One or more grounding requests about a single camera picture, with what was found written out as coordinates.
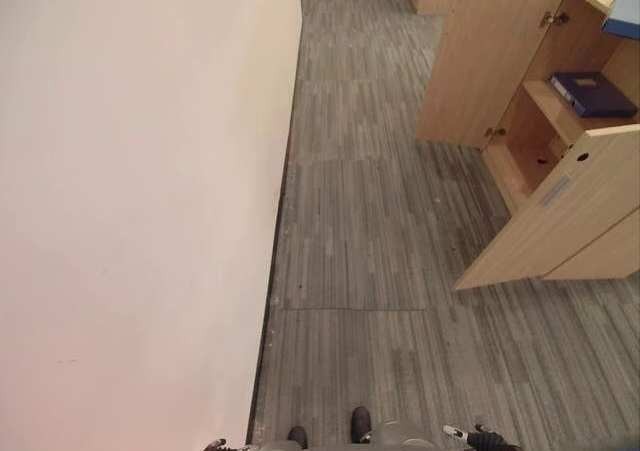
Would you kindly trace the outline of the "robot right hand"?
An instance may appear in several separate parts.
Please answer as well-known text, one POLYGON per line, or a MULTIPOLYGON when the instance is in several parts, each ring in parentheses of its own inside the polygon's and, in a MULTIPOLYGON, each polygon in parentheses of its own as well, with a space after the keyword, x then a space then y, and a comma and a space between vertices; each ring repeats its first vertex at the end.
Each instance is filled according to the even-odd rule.
POLYGON ((476 425, 473 432, 463 431, 451 425, 444 425, 443 432, 449 437, 465 442, 476 451, 520 451, 521 447, 509 443, 501 434, 476 425))

